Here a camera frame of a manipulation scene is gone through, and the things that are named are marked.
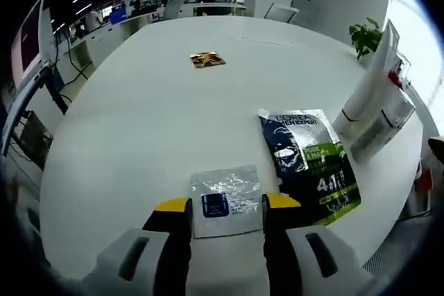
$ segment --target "green leaves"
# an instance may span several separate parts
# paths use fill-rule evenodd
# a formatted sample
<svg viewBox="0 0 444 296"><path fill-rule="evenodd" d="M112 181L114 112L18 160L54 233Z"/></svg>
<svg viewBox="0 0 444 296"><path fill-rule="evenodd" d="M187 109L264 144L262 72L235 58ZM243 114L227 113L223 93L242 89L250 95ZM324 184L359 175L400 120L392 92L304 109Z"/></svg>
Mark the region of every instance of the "green leaves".
<svg viewBox="0 0 444 296"><path fill-rule="evenodd" d="M370 17L367 18L367 21L375 28L368 29L367 25L365 24L362 26L360 24L355 24L354 26L350 26L348 29L352 39L352 44L358 53L358 60L362 56L369 54L370 51L375 52L382 37L382 32L379 31L379 25L377 22Z"/></svg>

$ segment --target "white round table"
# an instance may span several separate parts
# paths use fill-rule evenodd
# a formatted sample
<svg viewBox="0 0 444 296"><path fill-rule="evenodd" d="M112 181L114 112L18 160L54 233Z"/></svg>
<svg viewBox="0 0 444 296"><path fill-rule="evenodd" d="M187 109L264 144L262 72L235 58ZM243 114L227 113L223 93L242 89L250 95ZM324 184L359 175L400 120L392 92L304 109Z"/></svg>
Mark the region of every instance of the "white round table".
<svg viewBox="0 0 444 296"><path fill-rule="evenodd" d="M196 69L189 56L205 51L226 64ZM258 109L321 108L333 121L364 73L349 46L290 24L192 17L147 25L94 72L57 129L40 195L49 262L84 277L156 204L189 196L193 173L255 164L263 192L277 191ZM372 160L352 161L362 203L328 227L362 264L402 209L421 139L414 114ZM263 242L261 232L193 240L187 285L266 295Z"/></svg>

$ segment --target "clear plastic bag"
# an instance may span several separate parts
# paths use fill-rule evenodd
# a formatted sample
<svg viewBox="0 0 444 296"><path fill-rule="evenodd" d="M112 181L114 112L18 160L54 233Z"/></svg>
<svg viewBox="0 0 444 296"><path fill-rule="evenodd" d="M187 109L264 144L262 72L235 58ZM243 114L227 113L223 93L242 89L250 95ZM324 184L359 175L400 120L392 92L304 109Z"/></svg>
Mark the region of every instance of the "clear plastic bag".
<svg viewBox="0 0 444 296"><path fill-rule="evenodd" d="M262 229L262 192L255 166L196 173L190 184L195 238Z"/></svg>

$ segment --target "potted plant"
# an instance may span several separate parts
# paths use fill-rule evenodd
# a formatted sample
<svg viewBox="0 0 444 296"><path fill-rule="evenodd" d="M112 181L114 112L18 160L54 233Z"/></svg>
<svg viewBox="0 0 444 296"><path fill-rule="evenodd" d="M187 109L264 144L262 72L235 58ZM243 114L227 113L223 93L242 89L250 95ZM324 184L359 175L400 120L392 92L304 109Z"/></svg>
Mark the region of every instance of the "potted plant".
<svg viewBox="0 0 444 296"><path fill-rule="evenodd" d="M358 53L358 60L365 55L373 55L382 37L382 31L379 30L379 24L370 17L367 18L367 21L371 23L374 28L367 28L367 25L365 24L355 24L354 26L349 27L352 44Z"/></svg>

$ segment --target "white cylindrical container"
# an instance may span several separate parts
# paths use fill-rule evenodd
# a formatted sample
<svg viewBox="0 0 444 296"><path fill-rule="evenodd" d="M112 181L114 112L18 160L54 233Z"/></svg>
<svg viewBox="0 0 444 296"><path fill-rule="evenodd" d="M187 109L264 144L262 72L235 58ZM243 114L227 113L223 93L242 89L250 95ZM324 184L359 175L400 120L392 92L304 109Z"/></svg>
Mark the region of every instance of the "white cylindrical container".
<svg viewBox="0 0 444 296"><path fill-rule="evenodd" d="M367 125L363 123L363 118L369 113L368 108L377 105L379 109L380 94L393 86L388 74L398 61L396 58L398 42L399 35L389 20L370 69L333 122L333 128L337 133L353 140Z"/></svg>
<svg viewBox="0 0 444 296"><path fill-rule="evenodd" d="M357 162L364 162L378 153L409 120L415 111L410 98L398 87L386 98L385 106L352 143L350 151Z"/></svg>

